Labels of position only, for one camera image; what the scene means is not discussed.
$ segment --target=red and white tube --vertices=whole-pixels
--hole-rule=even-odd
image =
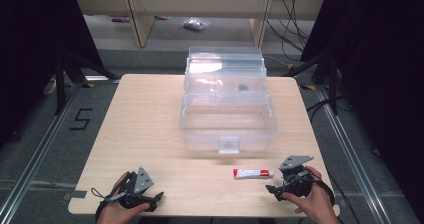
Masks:
[[[272,178],[273,171],[256,169],[234,169],[234,179]]]

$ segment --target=wooden table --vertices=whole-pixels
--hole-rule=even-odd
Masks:
[[[277,115],[279,133],[265,151],[241,151],[220,155],[217,151],[188,151],[179,132],[183,75],[125,75],[116,90],[77,191],[85,198],[72,198],[69,211],[95,213],[126,171],[143,166],[155,181],[145,192],[165,195],[155,216],[292,217],[295,205],[277,202],[265,185],[281,186],[278,166],[288,155],[312,155],[308,162],[330,185],[324,162],[310,125],[296,81],[269,77],[268,92]],[[234,180],[233,169],[269,169],[273,179]]]

